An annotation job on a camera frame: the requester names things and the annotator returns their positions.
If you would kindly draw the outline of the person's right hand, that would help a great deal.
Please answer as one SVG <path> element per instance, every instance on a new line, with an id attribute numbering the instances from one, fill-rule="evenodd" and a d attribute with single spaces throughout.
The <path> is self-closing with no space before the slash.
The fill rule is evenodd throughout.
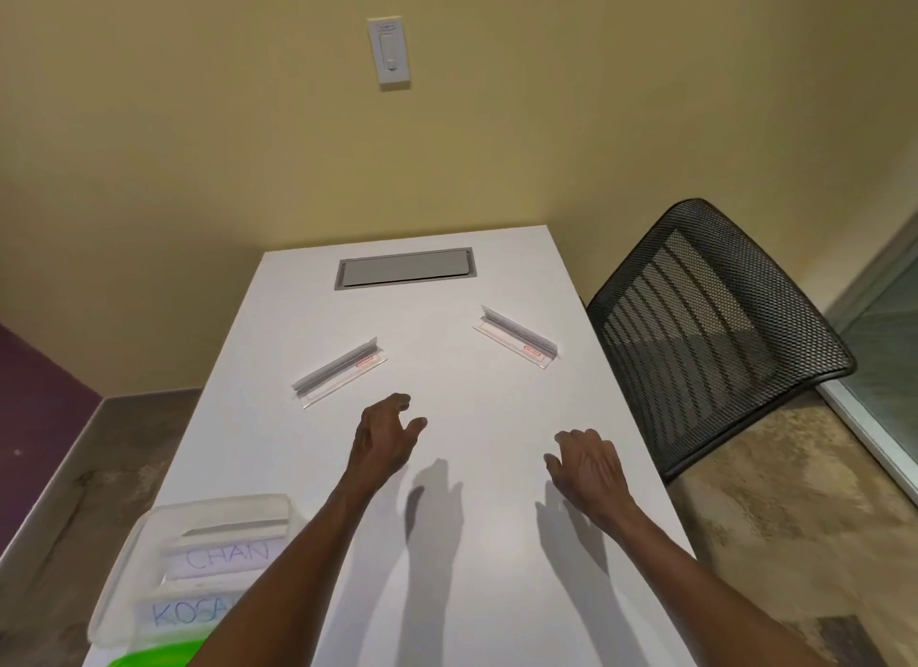
<path id="1" fill-rule="evenodd" d="M 556 433 L 566 483 L 557 490 L 596 526 L 612 535 L 639 511 L 611 441 L 593 429 Z"/>

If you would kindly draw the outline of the person's left hand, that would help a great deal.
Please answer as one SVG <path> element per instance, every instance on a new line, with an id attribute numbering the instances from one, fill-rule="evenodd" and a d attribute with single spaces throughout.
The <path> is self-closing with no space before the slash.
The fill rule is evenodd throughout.
<path id="1" fill-rule="evenodd" d="M 376 492 L 407 463 L 417 445 L 400 441 L 406 426 L 401 416 L 410 402 L 408 394 L 395 393 L 363 410 L 346 468 L 349 479 Z"/>

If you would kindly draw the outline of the person's left forearm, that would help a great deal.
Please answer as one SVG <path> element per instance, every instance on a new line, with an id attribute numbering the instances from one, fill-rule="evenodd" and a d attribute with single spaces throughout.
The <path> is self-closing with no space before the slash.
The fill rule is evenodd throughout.
<path id="1" fill-rule="evenodd" d="M 377 481 L 347 471 L 294 540 L 205 639 L 187 667 L 310 667 L 342 564 Z"/>

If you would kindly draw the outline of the person's right forearm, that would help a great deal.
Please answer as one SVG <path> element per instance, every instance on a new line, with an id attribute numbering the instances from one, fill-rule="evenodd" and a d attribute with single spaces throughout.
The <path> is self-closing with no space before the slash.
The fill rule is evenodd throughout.
<path id="1" fill-rule="evenodd" d="M 703 667 L 832 667 L 798 635 L 676 544 L 631 500 L 590 504 Z"/>

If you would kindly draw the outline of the clear acrylic name card holder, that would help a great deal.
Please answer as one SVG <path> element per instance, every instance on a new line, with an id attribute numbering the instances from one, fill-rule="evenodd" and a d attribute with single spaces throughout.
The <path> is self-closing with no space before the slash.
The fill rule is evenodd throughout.
<path id="1" fill-rule="evenodd" d="M 547 369 L 557 359 L 557 344 L 548 338 L 534 333 L 485 305 L 481 306 L 481 310 L 482 316 L 475 325 L 478 333 L 510 349 L 542 370 Z"/>
<path id="2" fill-rule="evenodd" d="M 328 395 L 334 394 L 362 375 L 384 364 L 387 355 L 379 346 L 378 341 L 377 337 L 373 337 L 295 382 L 291 389 L 300 407 L 305 410 L 315 405 Z"/>

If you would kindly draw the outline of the black mesh office chair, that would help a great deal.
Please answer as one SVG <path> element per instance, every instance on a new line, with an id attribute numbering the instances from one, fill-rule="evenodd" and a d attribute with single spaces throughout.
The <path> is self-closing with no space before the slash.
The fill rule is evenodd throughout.
<path id="1" fill-rule="evenodd" d="M 664 484 L 856 360 L 714 205 L 670 207 L 585 306 Z"/>

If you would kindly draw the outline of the white handwritten name card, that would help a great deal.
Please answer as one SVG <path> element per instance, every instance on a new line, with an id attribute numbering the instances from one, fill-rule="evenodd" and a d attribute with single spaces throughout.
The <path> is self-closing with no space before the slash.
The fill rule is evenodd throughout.
<path id="1" fill-rule="evenodd" d="M 188 580 L 267 568 L 284 550 L 281 537 L 173 548 L 164 556 L 164 580 Z"/>
<path id="2" fill-rule="evenodd" d="M 143 600 L 135 607 L 135 630 L 147 635 L 210 630 L 229 614 L 243 594 L 204 592 Z"/>

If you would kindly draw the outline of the clear plastic storage bin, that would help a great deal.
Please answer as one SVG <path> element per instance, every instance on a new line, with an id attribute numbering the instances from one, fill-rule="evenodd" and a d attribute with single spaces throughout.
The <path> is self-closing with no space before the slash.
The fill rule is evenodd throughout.
<path id="1" fill-rule="evenodd" d="M 155 506 L 121 547 L 87 628 L 98 649 L 208 634 L 305 526 L 283 494 Z"/>

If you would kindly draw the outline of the green plastic lid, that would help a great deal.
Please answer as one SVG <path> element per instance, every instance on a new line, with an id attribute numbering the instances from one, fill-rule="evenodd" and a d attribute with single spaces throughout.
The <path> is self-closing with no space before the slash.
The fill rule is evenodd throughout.
<path id="1" fill-rule="evenodd" d="M 107 667 L 187 667 L 206 638 L 184 639 L 125 654 Z"/>

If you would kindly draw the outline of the glass door with metal frame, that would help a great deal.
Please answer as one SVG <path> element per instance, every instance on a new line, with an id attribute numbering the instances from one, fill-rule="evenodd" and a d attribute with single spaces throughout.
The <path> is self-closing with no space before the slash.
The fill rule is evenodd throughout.
<path id="1" fill-rule="evenodd" d="M 857 363 L 823 399 L 918 507 L 918 211 L 832 303 Z"/>

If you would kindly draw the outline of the white wall light switch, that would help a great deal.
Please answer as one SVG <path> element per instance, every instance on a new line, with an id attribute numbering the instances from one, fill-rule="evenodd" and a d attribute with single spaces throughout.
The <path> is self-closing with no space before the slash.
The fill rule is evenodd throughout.
<path id="1" fill-rule="evenodd" d="M 408 87 L 410 70 L 403 19 L 400 16 L 370 19 L 367 28 L 378 85 Z"/>

